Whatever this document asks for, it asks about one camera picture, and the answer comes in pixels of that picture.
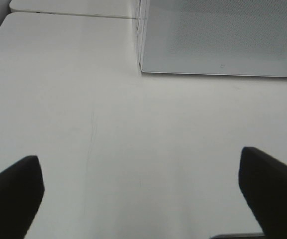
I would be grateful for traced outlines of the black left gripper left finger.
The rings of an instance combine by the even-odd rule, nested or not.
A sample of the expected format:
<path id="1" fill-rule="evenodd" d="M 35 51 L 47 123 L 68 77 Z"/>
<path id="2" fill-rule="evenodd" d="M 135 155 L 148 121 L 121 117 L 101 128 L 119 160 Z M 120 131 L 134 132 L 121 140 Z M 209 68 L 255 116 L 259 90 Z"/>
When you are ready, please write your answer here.
<path id="1" fill-rule="evenodd" d="M 37 156 L 30 155 L 0 173 L 0 239 L 25 238 L 44 196 Z"/>

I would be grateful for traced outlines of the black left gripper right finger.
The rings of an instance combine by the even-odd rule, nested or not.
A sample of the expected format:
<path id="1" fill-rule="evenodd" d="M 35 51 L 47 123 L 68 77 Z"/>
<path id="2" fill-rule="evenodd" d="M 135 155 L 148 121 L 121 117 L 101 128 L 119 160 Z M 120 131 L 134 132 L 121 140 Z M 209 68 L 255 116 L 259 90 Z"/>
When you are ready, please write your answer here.
<path id="1" fill-rule="evenodd" d="M 244 147 L 238 184 L 265 237 L 287 239 L 287 165 L 255 147 Z"/>

